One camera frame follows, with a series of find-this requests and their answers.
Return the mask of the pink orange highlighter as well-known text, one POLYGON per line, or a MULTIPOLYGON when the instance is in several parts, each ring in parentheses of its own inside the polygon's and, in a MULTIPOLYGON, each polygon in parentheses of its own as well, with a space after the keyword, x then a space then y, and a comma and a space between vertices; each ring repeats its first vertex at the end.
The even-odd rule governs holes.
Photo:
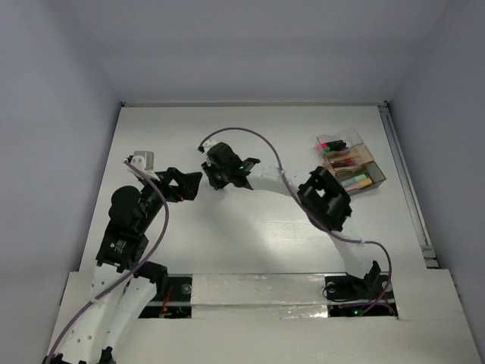
POLYGON ((346 188, 346 191, 353 191, 353 190, 361 190, 367 188, 373 184, 372 179, 366 178, 364 180, 360 180, 359 182, 350 185, 346 188))

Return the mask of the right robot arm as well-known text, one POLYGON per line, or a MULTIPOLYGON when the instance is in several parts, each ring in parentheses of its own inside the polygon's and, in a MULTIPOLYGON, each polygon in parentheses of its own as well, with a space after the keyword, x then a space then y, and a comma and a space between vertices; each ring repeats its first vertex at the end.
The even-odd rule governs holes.
POLYGON ((343 260, 350 291, 366 297, 376 289, 380 266, 358 251, 364 241, 352 229, 351 198, 324 167, 287 177, 282 166, 270 166, 257 158, 242 160, 226 143, 207 140, 199 151, 205 156, 202 169, 215 190, 233 185, 294 198, 309 221, 330 236, 343 260))

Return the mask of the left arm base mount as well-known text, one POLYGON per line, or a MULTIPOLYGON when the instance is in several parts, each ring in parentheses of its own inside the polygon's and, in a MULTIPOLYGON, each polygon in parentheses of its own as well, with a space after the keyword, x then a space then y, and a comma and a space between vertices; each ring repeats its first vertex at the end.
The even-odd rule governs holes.
POLYGON ((192 275, 169 275, 164 293, 158 293, 139 314, 140 319, 190 319, 192 275))

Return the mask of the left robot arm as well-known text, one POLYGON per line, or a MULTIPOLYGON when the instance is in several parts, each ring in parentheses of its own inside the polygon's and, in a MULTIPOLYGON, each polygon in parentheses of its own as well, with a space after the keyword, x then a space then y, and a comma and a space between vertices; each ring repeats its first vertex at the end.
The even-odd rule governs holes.
POLYGON ((61 331, 46 363, 115 363, 147 304, 171 293, 167 268, 149 260, 146 231, 169 203, 196 198, 202 173, 129 168, 143 187, 123 186, 112 194, 86 303, 61 331))

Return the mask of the red gel pen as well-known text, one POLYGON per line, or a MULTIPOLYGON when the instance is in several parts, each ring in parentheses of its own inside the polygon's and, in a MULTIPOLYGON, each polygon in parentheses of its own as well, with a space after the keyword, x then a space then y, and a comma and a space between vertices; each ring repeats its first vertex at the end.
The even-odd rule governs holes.
POLYGON ((353 158, 345 158, 337 161, 332 161, 330 164, 333 168, 344 168, 357 165, 357 161, 353 158))

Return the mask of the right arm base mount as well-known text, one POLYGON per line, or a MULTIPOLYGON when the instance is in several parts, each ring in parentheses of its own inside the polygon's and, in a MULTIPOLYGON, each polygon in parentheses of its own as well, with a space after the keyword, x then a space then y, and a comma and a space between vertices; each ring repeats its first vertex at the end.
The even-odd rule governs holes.
POLYGON ((370 271, 363 278, 327 276, 322 294, 327 300, 328 316, 331 318, 398 317, 389 275, 381 272, 376 261, 373 261, 370 271))

